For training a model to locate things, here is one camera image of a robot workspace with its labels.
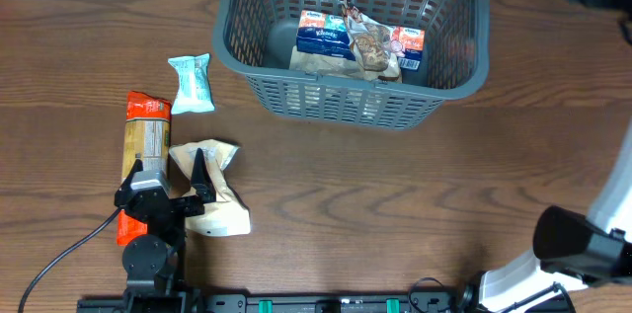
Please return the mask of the dried mushroom bag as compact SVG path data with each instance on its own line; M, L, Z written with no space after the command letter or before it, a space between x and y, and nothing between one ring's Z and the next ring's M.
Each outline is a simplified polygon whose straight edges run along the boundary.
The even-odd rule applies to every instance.
M395 28L367 17L351 0L343 1L341 8L349 49L358 64L360 78L397 82L401 68L398 53L391 45Z

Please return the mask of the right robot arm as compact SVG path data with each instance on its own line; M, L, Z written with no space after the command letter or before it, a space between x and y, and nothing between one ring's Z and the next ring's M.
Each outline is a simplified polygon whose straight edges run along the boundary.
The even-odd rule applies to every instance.
M618 27L631 40L631 0L570 0L621 13ZM469 283L457 312L564 312L572 291L631 282L631 138L585 215L557 205L539 217L531 248L506 266Z

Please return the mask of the blue tissue multipack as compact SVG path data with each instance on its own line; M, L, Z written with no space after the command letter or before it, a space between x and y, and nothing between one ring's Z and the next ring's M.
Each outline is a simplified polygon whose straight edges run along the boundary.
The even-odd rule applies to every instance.
M358 10L354 10L353 14L358 17L358 21L352 21L352 25L359 27L361 32L369 32L379 46L385 46L388 52L392 51L400 68L419 70L424 50L424 31L383 25ZM351 44L344 17L309 10L301 12L296 34L298 51L355 61Z

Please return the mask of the beige paper pouch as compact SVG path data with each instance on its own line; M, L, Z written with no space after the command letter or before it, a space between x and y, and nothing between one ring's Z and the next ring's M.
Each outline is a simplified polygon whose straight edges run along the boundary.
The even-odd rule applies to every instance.
M322 76L353 78L365 81L373 80L371 75L367 75L359 68L356 61L302 52L299 51L296 46L292 49L289 69Z

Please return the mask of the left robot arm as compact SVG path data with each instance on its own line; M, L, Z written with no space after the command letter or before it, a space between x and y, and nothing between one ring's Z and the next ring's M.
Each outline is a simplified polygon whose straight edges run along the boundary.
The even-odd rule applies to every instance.
M170 185L160 170L145 170L140 160L115 194L115 206L147 225L147 232L124 248L127 272L122 309L125 312L198 313L205 310L202 294L186 285L186 219L204 214L216 201L204 154L195 156L191 196L170 198Z

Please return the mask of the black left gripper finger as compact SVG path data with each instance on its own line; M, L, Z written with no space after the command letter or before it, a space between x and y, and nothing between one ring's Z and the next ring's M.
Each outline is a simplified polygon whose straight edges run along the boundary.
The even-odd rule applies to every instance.
M196 151L191 174L191 186L203 203L216 202L216 190L207 171L204 152L201 148L198 148Z
M142 161L140 159L136 159L126 178L122 181L115 193L114 204L127 204L133 198L133 189L131 188L132 180L134 175L142 170Z

